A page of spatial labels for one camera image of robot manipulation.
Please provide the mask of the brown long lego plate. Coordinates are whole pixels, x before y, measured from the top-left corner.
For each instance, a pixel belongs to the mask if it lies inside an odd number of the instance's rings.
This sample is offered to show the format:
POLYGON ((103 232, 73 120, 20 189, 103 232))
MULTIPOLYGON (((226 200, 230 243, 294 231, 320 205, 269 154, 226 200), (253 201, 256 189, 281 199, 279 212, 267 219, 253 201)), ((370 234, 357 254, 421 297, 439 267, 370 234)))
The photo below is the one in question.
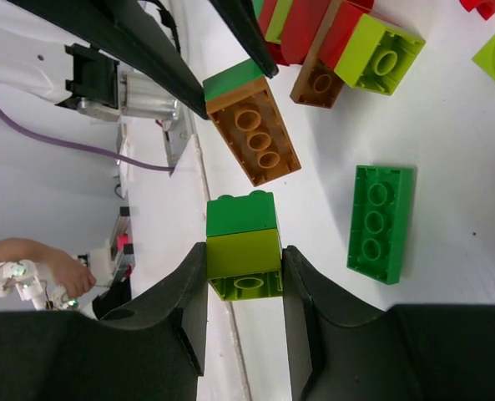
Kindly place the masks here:
POLYGON ((301 169, 267 80, 257 78, 206 103, 207 113, 255 187, 301 169))

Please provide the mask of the small red arch lego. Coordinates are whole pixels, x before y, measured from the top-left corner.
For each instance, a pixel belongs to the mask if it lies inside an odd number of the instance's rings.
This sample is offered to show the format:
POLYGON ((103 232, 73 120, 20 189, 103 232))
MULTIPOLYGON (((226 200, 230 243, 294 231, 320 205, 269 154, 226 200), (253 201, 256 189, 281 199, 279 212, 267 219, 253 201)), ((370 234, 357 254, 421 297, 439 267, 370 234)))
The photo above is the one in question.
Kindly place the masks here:
POLYGON ((476 13, 482 20, 495 19, 495 0, 459 0, 467 13, 476 13))

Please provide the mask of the lime rounded lego brick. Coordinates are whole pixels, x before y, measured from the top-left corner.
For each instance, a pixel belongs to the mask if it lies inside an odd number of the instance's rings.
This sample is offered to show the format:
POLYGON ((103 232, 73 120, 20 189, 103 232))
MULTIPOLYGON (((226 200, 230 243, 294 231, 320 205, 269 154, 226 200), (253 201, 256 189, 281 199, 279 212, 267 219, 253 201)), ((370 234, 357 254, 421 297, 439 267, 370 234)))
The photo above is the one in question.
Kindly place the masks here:
POLYGON ((269 43, 281 44, 281 35, 293 1, 277 1, 278 3, 276 4, 270 26, 265 35, 265 40, 269 43))

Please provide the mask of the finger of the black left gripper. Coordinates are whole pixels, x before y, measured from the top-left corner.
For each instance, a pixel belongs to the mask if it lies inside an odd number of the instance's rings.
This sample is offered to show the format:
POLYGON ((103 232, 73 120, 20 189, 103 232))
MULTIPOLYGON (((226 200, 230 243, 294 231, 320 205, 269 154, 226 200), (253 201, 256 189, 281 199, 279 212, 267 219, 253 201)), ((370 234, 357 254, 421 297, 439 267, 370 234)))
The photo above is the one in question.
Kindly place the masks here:
POLYGON ((138 2, 21 0, 13 4, 137 69, 200 118, 208 118, 200 82, 138 2))
POLYGON ((265 44, 252 1, 210 0, 210 3, 264 76, 274 78, 279 69, 265 44))

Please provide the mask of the lime square lego brick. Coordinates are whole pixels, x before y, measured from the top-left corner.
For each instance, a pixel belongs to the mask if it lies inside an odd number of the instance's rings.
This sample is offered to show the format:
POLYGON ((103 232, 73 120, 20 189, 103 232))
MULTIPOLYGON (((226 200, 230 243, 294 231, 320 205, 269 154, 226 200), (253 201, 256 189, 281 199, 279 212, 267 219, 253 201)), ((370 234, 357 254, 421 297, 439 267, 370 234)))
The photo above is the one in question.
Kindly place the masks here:
POLYGON ((275 228, 209 237, 207 280, 226 302, 280 297, 281 252, 275 228))

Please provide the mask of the green rounded lego brick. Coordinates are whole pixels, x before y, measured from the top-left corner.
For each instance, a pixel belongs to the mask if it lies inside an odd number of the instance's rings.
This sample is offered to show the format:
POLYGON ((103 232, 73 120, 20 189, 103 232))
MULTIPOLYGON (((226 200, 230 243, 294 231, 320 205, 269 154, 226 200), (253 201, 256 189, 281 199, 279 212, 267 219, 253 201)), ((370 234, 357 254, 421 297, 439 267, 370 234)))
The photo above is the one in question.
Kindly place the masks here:
POLYGON ((203 81, 205 101, 210 102, 222 94, 264 77, 263 72, 251 58, 229 67, 203 81))

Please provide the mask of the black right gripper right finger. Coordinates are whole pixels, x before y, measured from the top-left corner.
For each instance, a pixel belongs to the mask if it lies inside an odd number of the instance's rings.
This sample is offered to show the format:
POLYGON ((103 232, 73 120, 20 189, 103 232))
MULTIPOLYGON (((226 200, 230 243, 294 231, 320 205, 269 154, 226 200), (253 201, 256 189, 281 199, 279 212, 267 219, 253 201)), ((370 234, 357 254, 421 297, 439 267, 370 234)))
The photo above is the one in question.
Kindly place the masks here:
POLYGON ((381 310, 282 254, 295 400, 495 400, 495 305, 381 310))

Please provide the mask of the tan thin lego plate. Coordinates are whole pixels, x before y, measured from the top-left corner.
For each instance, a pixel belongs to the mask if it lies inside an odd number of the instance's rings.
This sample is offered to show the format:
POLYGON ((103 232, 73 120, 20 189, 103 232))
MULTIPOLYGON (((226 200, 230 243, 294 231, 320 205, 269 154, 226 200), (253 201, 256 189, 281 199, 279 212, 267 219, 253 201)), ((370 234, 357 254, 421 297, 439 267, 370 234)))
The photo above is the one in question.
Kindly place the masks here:
POLYGON ((343 87, 343 81, 327 68, 318 53, 342 1, 330 1, 311 48, 304 59, 301 70, 290 92, 296 104, 330 109, 343 87))

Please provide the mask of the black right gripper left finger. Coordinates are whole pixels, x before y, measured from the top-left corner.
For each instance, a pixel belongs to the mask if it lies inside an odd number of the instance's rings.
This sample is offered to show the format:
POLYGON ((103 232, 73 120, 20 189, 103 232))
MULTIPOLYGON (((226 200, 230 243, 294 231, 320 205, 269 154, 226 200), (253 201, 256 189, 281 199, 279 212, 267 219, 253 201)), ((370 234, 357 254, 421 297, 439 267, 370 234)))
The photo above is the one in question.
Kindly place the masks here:
POLYGON ((206 245, 100 320, 0 312, 0 400, 194 400, 205 370, 206 245))

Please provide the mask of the red lego brick mid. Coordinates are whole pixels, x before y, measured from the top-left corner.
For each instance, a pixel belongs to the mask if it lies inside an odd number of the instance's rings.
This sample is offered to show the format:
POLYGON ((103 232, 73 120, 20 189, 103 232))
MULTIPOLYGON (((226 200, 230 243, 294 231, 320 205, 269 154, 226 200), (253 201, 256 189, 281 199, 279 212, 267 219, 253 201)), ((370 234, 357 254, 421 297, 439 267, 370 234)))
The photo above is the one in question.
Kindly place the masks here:
POLYGON ((343 1, 324 38, 318 59, 330 70, 338 64, 356 25, 373 9, 374 0, 343 1))

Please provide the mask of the person hand in background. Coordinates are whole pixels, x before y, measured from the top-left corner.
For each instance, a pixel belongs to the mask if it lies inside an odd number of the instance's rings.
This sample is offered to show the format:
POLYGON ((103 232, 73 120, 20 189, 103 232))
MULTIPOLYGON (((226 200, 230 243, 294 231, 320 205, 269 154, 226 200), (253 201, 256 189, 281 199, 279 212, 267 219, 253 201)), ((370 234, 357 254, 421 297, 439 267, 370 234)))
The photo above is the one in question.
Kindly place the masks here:
POLYGON ((48 267, 55 283, 65 287, 69 299, 81 297, 96 284, 91 271, 63 250, 23 238, 0 241, 0 262, 21 260, 48 267))

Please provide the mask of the lime lego brick mid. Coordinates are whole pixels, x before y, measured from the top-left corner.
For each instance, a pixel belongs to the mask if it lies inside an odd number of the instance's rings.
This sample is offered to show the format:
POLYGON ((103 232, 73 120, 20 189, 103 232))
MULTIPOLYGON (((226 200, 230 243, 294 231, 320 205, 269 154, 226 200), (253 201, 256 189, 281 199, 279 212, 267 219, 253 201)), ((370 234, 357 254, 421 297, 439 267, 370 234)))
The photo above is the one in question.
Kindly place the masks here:
POLYGON ((425 44, 404 28, 364 14, 334 72, 351 88, 392 95, 425 44))

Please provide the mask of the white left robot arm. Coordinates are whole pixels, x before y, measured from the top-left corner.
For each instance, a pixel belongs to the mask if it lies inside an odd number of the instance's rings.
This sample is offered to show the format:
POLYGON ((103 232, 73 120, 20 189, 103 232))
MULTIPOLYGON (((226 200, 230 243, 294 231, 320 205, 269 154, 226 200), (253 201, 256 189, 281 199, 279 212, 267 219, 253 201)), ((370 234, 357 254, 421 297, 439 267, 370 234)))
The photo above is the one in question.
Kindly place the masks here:
POLYGON ((0 84, 97 119, 205 116, 179 50, 136 1, 0 1, 0 84))

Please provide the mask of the green long lego brick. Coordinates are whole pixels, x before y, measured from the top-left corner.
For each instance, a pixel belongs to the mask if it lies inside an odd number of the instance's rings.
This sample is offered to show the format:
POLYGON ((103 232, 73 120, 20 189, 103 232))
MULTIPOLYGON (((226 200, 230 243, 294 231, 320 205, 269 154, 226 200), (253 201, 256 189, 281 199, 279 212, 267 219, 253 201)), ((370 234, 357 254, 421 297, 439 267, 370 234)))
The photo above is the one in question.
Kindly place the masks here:
POLYGON ((385 285, 400 281, 413 205, 412 167, 356 167, 346 266, 385 285))

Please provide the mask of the green square lego brick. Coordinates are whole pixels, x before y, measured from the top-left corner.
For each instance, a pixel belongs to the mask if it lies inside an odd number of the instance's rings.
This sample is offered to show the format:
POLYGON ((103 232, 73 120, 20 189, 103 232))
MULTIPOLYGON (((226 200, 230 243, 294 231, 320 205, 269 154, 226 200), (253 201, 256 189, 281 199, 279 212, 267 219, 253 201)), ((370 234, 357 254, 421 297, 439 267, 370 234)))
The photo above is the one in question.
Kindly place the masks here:
POLYGON ((222 195, 206 205, 206 236, 226 236, 276 229, 278 219, 272 192, 255 190, 248 195, 222 195))

